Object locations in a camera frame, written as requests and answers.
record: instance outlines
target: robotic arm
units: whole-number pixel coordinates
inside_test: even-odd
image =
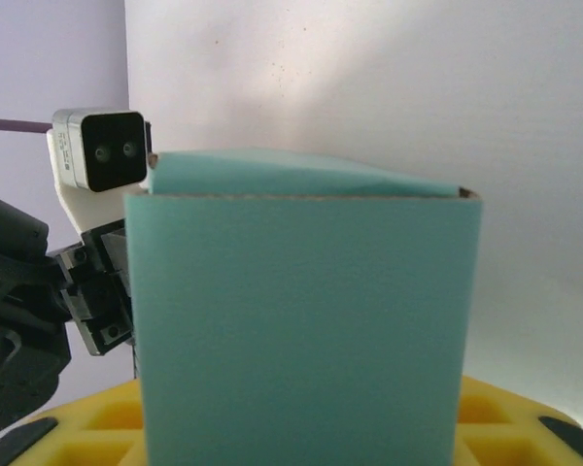
[[[0,431],[55,393],[71,359],[67,321],[93,355],[132,340],[122,201],[143,190],[150,128],[135,112],[54,114],[54,186],[81,236],[75,245],[48,252],[49,227],[0,200]]]

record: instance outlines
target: white backdrop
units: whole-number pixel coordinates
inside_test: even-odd
[[[65,107],[127,106],[122,0],[0,0],[0,118],[51,121]],[[46,137],[0,133],[0,198],[50,226],[50,249],[78,241],[56,198]],[[72,363],[44,409],[131,379],[131,349],[88,355],[68,326]]]
[[[317,151],[477,190],[465,370],[583,422],[583,0],[126,0],[126,14],[130,105],[157,150]]]

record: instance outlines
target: yellow foam tray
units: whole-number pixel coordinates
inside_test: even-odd
[[[58,425],[12,466],[146,466],[137,381],[44,412]],[[574,420],[486,383],[464,378],[455,466],[583,466],[539,420]]]

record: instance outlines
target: cardboard box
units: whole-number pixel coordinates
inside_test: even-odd
[[[149,465],[450,465],[480,216],[332,157],[161,154],[126,217]]]

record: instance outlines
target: black camera face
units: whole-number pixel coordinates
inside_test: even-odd
[[[139,183],[147,176],[145,121],[137,112],[87,116],[82,139],[91,191]]]

